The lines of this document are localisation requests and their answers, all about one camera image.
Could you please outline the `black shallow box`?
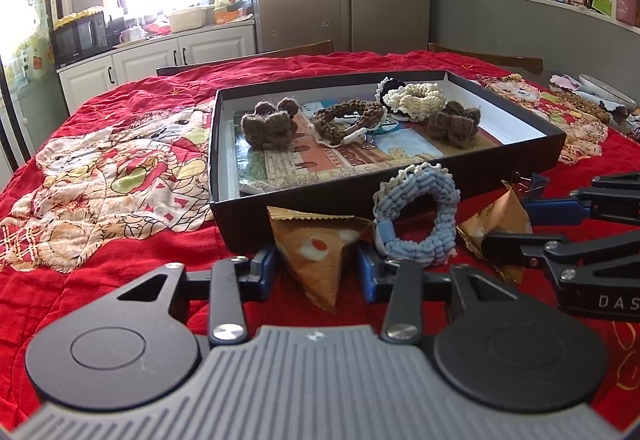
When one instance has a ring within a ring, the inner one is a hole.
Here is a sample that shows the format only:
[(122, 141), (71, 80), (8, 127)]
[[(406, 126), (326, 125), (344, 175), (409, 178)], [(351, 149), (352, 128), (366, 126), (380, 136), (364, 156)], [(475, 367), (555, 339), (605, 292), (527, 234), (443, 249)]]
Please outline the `black shallow box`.
[[(565, 132), (476, 82), (449, 72), (395, 72), (408, 85), (432, 84), (448, 101), (480, 112), (466, 148), (431, 138), (425, 126), (389, 117), (345, 144), (321, 143), (312, 116), (342, 101), (374, 98), (385, 73), (298, 78), (225, 88), (214, 101), (209, 139), (209, 204), (230, 252), (248, 254), (272, 239), (269, 207), (369, 218), (381, 183), (410, 164), (447, 168), (463, 198), (502, 186), (512, 174), (555, 166)], [(281, 152), (253, 148), (241, 128), (260, 101), (291, 98), (299, 105), (296, 133)]]

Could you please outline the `brown knitted bow right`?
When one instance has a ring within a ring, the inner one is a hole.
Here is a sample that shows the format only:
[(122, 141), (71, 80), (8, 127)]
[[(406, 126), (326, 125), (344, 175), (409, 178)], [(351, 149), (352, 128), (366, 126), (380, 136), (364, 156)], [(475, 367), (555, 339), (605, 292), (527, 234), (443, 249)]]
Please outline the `brown knitted bow right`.
[(457, 101), (448, 101), (427, 119), (427, 134), (456, 148), (468, 148), (480, 128), (480, 110), (465, 108)]

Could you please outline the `wooden bead trivet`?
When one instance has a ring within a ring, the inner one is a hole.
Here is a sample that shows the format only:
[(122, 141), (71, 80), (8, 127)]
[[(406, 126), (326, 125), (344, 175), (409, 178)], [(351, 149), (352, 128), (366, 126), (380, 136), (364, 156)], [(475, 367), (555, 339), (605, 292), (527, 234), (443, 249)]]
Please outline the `wooden bead trivet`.
[(599, 104), (594, 103), (588, 99), (583, 98), (579, 94), (576, 94), (571, 91), (565, 91), (562, 89), (554, 89), (552, 93), (556, 98), (565, 104), (570, 104), (574, 106), (577, 111), (581, 111), (592, 115), (596, 119), (599, 119), (600, 122), (603, 122), (605, 125), (608, 125), (611, 121), (611, 115), (605, 111), (604, 108), (601, 108)]

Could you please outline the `brown snack packet with egg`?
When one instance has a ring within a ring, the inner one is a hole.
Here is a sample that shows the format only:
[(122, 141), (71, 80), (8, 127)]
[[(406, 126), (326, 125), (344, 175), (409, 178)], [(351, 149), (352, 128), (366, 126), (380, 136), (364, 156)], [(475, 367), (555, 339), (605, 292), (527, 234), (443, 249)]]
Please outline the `brown snack packet with egg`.
[(320, 215), (268, 206), (277, 249), (307, 297), (334, 312), (347, 257), (370, 241), (373, 223), (355, 216)]

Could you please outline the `white kitchen cabinet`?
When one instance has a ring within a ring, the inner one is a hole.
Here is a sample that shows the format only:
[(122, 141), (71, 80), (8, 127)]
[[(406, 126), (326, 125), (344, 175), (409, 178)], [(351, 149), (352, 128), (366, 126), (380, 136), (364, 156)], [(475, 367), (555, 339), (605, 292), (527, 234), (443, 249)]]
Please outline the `white kitchen cabinet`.
[(183, 33), (135, 41), (58, 70), (68, 110), (117, 86), (154, 76), (165, 66), (200, 65), (257, 52), (255, 20), (205, 26)]

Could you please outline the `brown knitted bow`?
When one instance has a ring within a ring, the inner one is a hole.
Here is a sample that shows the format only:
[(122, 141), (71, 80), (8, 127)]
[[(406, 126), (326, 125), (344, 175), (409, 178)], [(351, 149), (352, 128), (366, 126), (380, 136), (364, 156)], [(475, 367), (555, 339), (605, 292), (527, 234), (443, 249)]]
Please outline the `brown knitted bow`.
[(246, 113), (241, 118), (246, 142), (255, 150), (286, 150), (297, 131), (294, 117), (298, 111), (299, 104), (292, 98), (283, 98), (277, 105), (258, 102), (253, 113)]
[(427, 119), (427, 134), (456, 148), (468, 148), (480, 128), (480, 110), (465, 108), (457, 101), (448, 101)]

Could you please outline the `brown knitted bow left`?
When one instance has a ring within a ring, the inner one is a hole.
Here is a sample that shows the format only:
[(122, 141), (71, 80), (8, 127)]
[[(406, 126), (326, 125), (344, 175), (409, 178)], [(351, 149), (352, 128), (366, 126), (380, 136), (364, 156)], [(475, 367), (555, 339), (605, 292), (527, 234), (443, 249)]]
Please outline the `brown knitted bow left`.
[(277, 105), (258, 102), (253, 113), (246, 113), (241, 118), (246, 142), (255, 150), (286, 150), (297, 131), (294, 117), (298, 111), (299, 104), (292, 98), (283, 98)]

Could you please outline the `black microwave oven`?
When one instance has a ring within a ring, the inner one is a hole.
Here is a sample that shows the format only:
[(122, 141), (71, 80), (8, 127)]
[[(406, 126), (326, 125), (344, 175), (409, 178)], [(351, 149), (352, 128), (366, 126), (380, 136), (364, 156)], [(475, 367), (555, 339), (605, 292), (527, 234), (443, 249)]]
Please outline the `black microwave oven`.
[(58, 67), (91, 58), (111, 48), (102, 11), (65, 22), (52, 30), (50, 38)]

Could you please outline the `wooden chair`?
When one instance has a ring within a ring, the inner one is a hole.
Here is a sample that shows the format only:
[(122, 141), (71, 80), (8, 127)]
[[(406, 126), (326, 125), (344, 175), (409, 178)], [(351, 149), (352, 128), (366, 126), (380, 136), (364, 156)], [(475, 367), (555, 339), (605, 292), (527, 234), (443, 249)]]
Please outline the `wooden chair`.
[(187, 70), (194, 70), (200, 66), (228, 64), (234, 62), (242, 62), (257, 58), (289, 58), (290, 56), (326, 56), (334, 51), (334, 44), (332, 40), (322, 40), (314, 42), (313, 44), (302, 44), (292, 48), (273, 50), (269, 52), (262, 52), (252, 54), (251, 56), (238, 56), (237, 58), (218, 60), (200, 64), (189, 65), (176, 65), (176, 66), (162, 66), (156, 70), (157, 76), (168, 77), (175, 76)]
[(526, 72), (535, 76), (540, 76), (544, 71), (544, 60), (541, 58), (531, 58), (530, 56), (502, 56), (501, 54), (451, 49), (444, 47), (441, 44), (435, 44), (434, 42), (430, 42), (427, 48), (431, 52), (455, 53), (459, 56), (468, 56), (469, 58), (479, 59), (498, 66), (507, 66), (518, 68), (519, 70), (526, 70)]

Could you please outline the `wooden chair back right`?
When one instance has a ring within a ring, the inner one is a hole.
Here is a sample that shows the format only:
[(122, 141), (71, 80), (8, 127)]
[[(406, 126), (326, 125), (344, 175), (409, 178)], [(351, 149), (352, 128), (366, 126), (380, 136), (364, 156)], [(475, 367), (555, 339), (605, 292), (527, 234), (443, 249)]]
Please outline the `wooden chair back right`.
[(498, 66), (507, 66), (518, 68), (519, 70), (526, 70), (526, 72), (535, 76), (540, 76), (544, 71), (544, 60), (541, 58), (531, 58), (530, 56), (502, 56), (501, 54), (451, 49), (444, 47), (441, 44), (435, 44), (434, 42), (430, 42), (427, 48), (431, 52), (455, 53), (459, 56), (468, 56), (469, 58), (479, 59)]

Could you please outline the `white mug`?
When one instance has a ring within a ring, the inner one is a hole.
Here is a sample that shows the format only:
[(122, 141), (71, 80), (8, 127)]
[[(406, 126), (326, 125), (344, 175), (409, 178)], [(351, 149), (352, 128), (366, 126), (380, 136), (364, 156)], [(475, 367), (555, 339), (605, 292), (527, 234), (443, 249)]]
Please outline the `white mug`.
[(123, 30), (119, 34), (119, 42), (121, 44), (129, 44), (133, 41), (143, 40), (146, 38), (146, 31), (139, 25), (131, 26)]

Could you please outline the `white plate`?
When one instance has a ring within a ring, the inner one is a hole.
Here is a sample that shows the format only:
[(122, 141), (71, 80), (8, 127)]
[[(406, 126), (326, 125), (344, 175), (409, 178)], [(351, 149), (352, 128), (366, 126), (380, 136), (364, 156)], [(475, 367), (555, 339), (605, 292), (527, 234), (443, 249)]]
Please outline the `white plate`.
[(626, 96), (625, 93), (621, 93), (605, 82), (601, 82), (599, 79), (586, 74), (580, 74), (578, 80), (585, 91), (592, 93), (601, 99), (623, 104), (626, 106), (628, 111), (634, 111), (637, 108), (635, 100), (632, 100), (629, 96)]

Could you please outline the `cream plastic basin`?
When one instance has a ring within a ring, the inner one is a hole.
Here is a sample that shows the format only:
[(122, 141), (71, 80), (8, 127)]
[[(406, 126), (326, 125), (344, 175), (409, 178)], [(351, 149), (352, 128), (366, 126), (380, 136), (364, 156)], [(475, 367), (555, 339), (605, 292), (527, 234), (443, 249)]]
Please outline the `cream plastic basin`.
[(190, 7), (180, 11), (174, 11), (167, 15), (171, 31), (176, 33), (196, 30), (206, 25), (207, 8)]

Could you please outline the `wooden chair back left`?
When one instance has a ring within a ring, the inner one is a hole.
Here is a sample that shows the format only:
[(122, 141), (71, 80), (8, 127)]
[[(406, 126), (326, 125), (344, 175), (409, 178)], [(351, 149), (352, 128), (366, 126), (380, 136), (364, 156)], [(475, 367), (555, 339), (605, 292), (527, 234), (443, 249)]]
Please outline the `wooden chair back left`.
[(334, 44), (332, 40), (322, 40), (314, 42), (313, 44), (302, 44), (292, 48), (273, 50), (269, 52), (262, 52), (252, 54), (251, 56), (238, 56), (237, 58), (218, 60), (200, 64), (189, 65), (176, 65), (176, 66), (162, 66), (156, 70), (157, 76), (168, 77), (175, 76), (187, 70), (194, 70), (200, 66), (228, 64), (234, 62), (242, 62), (257, 58), (289, 58), (290, 56), (326, 56), (334, 51)]

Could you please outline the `pink thermos bottle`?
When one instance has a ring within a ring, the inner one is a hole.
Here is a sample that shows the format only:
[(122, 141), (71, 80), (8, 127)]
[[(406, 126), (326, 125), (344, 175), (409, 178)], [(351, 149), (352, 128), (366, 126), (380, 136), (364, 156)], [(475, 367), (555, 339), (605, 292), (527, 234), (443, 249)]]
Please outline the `pink thermos bottle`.
[(635, 26), (638, 16), (638, 0), (616, 0), (615, 17), (618, 22)]

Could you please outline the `red bear-print quilt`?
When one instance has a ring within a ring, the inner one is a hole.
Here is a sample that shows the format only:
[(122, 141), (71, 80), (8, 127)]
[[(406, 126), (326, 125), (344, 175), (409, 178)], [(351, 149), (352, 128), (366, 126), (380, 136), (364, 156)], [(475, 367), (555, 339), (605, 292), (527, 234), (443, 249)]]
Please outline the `red bear-print quilt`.
[[(321, 75), (448, 70), (487, 84), (510, 74), (454, 53), (255, 58), (128, 82), (81, 105), (1, 192), (1, 428), (39, 408), (25, 368), (37, 332), (168, 261), (191, 270), (229, 256), (208, 206), (206, 156), (218, 89)], [(548, 171), (562, 196), (597, 174), (639, 169), (639, 145), (614, 130), (568, 134)], [(336, 309), (311, 302), (285, 273), (265, 304), (245, 306), (262, 324), (382, 325), (343, 271)], [(589, 321), (610, 348), (594, 407), (614, 427), (639, 417), (639, 324)]]

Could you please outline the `cream knitted scrunchie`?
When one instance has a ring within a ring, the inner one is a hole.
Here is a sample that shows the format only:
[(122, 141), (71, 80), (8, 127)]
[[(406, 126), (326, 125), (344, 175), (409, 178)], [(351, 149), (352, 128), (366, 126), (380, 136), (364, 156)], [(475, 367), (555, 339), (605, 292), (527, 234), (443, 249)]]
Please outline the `cream knitted scrunchie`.
[(378, 84), (375, 99), (387, 114), (402, 122), (426, 122), (447, 103), (436, 82), (406, 84), (393, 77), (385, 77)]

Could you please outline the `dark brown knitted scrunchie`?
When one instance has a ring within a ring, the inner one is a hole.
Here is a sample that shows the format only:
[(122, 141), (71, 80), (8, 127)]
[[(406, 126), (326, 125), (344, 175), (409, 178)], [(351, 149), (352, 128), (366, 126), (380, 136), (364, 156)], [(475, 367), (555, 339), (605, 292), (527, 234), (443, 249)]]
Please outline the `dark brown knitted scrunchie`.
[(311, 117), (314, 132), (327, 145), (340, 146), (375, 130), (386, 116), (386, 109), (375, 101), (348, 99), (320, 108)]

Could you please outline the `blue knitted scrunchie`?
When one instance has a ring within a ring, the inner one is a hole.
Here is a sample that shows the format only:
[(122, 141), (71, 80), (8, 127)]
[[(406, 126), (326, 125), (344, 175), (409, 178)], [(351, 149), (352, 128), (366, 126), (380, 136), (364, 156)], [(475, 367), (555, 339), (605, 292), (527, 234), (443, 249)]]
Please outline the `blue knitted scrunchie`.
[(401, 169), (373, 195), (376, 250), (424, 267), (444, 264), (456, 244), (459, 202), (446, 167), (424, 162)]

